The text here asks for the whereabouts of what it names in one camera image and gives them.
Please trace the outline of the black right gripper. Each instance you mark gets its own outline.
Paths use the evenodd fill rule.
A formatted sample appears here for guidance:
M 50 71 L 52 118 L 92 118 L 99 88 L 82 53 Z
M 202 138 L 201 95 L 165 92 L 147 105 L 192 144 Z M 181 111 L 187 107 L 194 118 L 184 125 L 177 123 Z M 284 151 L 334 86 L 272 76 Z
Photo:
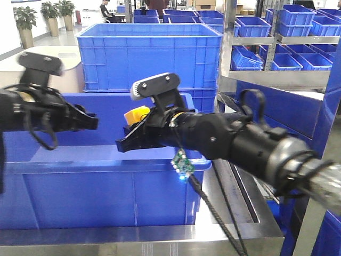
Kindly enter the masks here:
M 123 130 L 125 136 L 116 140 L 117 150 L 122 153 L 170 146 L 196 150 L 206 159 L 213 159 L 212 113 L 154 106 L 143 120 L 124 126 Z

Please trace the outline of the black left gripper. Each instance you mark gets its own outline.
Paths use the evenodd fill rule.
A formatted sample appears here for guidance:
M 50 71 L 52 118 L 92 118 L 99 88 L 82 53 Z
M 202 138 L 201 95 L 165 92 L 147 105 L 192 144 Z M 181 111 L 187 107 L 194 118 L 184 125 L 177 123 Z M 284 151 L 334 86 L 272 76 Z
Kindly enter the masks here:
M 96 113 L 70 104 L 56 89 L 17 84 L 5 87 L 5 131 L 96 130 Z

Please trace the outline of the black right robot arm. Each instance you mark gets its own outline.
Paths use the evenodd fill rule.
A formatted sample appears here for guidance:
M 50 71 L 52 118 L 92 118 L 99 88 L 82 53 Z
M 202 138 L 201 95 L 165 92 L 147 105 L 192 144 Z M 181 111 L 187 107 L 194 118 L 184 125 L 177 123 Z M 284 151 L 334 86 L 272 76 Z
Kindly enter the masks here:
M 299 190 L 325 209 L 340 214 L 340 165 L 322 160 L 315 151 L 280 127 L 264 120 L 265 96 L 258 99 L 257 118 L 245 103 L 233 113 L 197 113 L 182 105 L 155 105 L 146 117 L 127 128 L 117 149 L 131 150 L 176 147 L 200 152 L 208 160 L 225 159 L 275 189 L 278 196 L 290 197 Z

